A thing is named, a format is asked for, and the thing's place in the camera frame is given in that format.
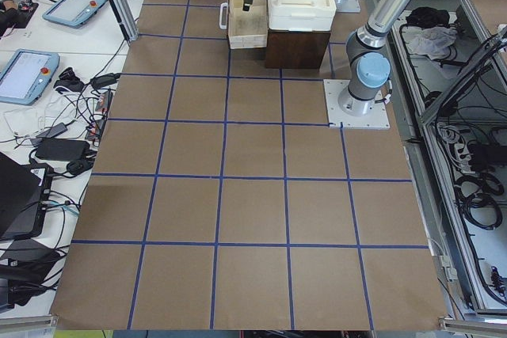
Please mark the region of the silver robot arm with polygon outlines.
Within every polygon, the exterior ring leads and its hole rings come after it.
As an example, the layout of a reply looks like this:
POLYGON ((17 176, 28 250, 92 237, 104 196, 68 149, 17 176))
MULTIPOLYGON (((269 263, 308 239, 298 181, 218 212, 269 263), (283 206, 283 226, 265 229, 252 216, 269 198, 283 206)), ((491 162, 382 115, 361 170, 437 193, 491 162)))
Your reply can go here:
POLYGON ((365 116, 387 82, 391 65, 379 52, 387 34, 410 0, 379 0, 365 25, 348 39, 346 52, 352 78, 338 96, 340 109, 351 116, 365 116))

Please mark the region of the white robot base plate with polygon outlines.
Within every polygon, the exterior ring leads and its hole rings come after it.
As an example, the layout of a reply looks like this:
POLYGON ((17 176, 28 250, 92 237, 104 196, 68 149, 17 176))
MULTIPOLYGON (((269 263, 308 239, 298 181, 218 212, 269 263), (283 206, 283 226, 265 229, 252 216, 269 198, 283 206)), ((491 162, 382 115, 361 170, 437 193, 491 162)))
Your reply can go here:
POLYGON ((323 81, 328 126, 341 129, 388 130, 390 123, 381 90, 370 101, 359 101, 349 93, 349 80, 323 81))

